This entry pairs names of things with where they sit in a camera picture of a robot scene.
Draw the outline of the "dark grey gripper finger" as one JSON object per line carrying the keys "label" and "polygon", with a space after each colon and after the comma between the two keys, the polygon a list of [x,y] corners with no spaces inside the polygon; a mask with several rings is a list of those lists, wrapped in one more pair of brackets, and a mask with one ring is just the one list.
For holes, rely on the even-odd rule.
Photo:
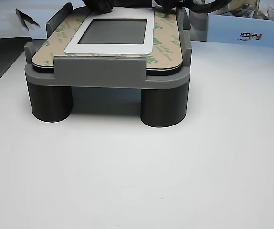
{"label": "dark grey gripper finger", "polygon": [[83,3],[91,10],[91,11],[100,11],[100,5],[96,3],[96,0],[83,0]]}

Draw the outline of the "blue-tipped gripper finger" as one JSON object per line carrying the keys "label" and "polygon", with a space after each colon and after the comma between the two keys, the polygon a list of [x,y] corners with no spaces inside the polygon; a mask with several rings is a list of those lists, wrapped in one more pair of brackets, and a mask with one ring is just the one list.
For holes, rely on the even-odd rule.
{"label": "blue-tipped gripper finger", "polygon": [[100,0],[99,10],[103,13],[110,13],[114,7],[114,0]]}

